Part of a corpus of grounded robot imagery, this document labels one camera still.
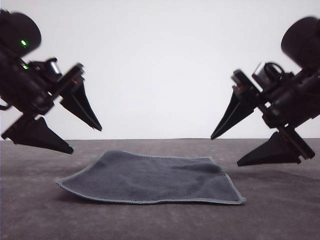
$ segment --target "white wall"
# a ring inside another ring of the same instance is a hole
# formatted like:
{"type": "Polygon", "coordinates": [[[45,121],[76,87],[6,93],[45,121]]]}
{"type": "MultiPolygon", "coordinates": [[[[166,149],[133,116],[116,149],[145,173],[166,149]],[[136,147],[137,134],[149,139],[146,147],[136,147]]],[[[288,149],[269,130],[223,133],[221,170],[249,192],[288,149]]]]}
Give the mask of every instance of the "white wall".
{"type": "MultiPolygon", "coordinates": [[[[45,119],[64,139],[208,138],[229,103],[232,72],[259,62],[299,67],[280,43],[298,19],[320,17],[319,0],[1,0],[42,34],[25,61],[84,65],[85,88],[103,130],[56,103],[45,119]]],[[[19,116],[1,114],[4,131],[19,116]]],[[[257,110],[222,138],[268,138],[257,110]]],[[[320,137],[319,118],[298,132],[320,137]]]]}

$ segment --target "gray table surface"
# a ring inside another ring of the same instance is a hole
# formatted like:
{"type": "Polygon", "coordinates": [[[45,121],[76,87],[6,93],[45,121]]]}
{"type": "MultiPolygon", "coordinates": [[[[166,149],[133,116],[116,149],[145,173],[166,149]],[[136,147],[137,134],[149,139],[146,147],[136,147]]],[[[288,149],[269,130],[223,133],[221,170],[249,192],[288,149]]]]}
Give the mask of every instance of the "gray table surface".
{"type": "Polygon", "coordinates": [[[264,141],[71,140],[72,155],[1,141],[1,239],[320,239],[320,139],[306,140],[316,157],[300,165],[237,166],[238,159],[264,141]],[[56,185],[57,178],[82,170],[108,150],[212,157],[247,202],[106,204],[56,185]]]}

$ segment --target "gray cloth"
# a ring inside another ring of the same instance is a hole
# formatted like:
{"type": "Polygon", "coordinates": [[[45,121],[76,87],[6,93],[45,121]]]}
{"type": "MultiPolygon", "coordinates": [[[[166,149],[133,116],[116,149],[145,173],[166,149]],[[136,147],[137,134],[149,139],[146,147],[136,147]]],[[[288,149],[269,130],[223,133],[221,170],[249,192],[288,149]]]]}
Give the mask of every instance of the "gray cloth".
{"type": "Polygon", "coordinates": [[[210,157],[143,156],[107,151],[91,166],[57,184],[80,197],[124,204],[246,201],[210,157]]]}

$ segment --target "green led light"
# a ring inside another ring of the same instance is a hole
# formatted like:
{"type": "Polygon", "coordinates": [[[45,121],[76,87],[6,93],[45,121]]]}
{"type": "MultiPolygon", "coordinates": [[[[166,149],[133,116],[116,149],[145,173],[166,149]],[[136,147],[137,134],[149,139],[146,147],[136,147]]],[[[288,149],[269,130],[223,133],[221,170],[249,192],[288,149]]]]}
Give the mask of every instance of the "green led light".
{"type": "Polygon", "coordinates": [[[26,48],[28,46],[28,44],[25,40],[21,40],[20,43],[24,48],[26,48]]]}

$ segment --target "white backdrop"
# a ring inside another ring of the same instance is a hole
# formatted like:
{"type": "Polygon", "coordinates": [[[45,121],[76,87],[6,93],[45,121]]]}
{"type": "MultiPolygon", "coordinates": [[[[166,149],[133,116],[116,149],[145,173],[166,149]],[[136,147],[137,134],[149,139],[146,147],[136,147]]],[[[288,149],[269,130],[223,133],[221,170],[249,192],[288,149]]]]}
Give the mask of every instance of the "white backdrop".
{"type": "MultiPolygon", "coordinates": [[[[229,104],[232,72],[248,76],[259,62],[286,71],[285,31],[320,17],[319,0],[1,0],[31,17],[41,46],[25,61],[58,58],[65,73],[80,62],[85,89],[103,127],[93,130],[59,102],[46,116],[64,139],[209,138],[229,104]]],[[[1,113],[2,132],[20,113],[1,113]]],[[[256,110],[222,138],[269,138],[256,110]]],[[[320,120],[297,131],[320,137],[320,120]]]]}

